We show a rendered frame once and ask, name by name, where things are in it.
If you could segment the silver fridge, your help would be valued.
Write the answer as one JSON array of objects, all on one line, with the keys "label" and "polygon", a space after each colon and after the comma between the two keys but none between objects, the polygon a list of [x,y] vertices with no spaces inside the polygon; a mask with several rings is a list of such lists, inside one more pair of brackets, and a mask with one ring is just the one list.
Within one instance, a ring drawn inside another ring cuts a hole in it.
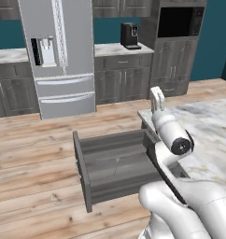
[{"label": "silver fridge", "polygon": [[43,120],[95,111],[91,0],[18,0]]}]

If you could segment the grey wall cabinet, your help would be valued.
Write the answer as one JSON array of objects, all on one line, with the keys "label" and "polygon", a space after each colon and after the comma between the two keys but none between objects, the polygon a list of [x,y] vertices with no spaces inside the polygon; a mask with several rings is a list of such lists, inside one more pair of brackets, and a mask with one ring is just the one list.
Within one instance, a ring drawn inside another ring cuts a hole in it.
[{"label": "grey wall cabinet", "polygon": [[0,0],[0,20],[19,20],[20,18],[18,0]]}]

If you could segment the grey base cabinets with drawer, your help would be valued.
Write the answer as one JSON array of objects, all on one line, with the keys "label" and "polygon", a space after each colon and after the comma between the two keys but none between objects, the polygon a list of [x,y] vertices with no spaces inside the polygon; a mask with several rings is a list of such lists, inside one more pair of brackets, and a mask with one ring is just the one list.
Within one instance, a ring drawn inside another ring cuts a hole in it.
[{"label": "grey base cabinets with drawer", "polygon": [[94,58],[96,104],[148,98],[151,53]]}]

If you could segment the black coffee machine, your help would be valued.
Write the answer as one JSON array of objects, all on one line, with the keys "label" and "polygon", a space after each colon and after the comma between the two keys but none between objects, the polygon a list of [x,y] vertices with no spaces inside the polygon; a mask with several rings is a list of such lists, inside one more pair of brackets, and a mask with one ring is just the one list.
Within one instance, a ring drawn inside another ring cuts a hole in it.
[{"label": "black coffee machine", "polygon": [[141,49],[138,45],[138,25],[133,22],[124,22],[120,25],[120,43],[126,49]]}]

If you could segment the tall grey cabinet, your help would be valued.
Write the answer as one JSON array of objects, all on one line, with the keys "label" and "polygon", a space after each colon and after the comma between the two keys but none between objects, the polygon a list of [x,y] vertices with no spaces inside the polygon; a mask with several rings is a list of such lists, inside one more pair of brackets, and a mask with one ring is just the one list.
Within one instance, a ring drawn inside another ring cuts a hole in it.
[{"label": "tall grey cabinet", "polygon": [[139,42],[153,50],[149,86],[159,86],[165,96],[188,91],[191,70],[201,33],[194,36],[158,37],[162,7],[204,7],[207,0],[152,0],[149,17],[140,20]]}]

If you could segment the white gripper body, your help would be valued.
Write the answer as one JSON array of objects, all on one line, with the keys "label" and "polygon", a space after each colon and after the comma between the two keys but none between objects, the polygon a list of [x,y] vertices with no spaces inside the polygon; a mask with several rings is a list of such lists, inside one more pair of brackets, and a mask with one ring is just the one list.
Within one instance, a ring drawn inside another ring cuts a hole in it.
[{"label": "white gripper body", "polygon": [[152,87],[149,93],[152,108],[164,108],[165,99],[160,87],[159,86]]}]

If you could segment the open grey drawer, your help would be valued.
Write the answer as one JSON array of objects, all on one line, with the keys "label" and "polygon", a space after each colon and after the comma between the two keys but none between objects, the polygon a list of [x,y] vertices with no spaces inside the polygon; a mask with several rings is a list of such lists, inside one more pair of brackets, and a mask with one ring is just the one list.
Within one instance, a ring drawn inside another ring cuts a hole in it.
[{"label": "open grey drawer", "polygon": [[139,129],[81,139],[73,132],[76,169],[86,211],[105,201],[139,192],[162,178],[155,167],[156,134]]}]

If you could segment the black microwave oven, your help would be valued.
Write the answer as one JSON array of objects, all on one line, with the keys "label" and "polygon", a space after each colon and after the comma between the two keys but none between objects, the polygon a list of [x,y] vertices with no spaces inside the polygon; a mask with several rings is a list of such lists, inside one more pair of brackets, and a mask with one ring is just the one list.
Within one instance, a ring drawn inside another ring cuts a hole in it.
[{"label": "black microwave oven", "polygon": [[158,37],[198,35],[204,11],[204,7],[162,7]]}]

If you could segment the grey wall cabinets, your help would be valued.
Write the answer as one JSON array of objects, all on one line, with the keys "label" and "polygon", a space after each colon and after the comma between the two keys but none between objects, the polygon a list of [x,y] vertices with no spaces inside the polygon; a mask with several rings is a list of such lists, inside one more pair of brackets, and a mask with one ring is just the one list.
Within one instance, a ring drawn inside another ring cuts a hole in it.
[{"label": "grey wall cabinets", "polygon": [[149,17],[152,0],[92,0],[95,18]]}]

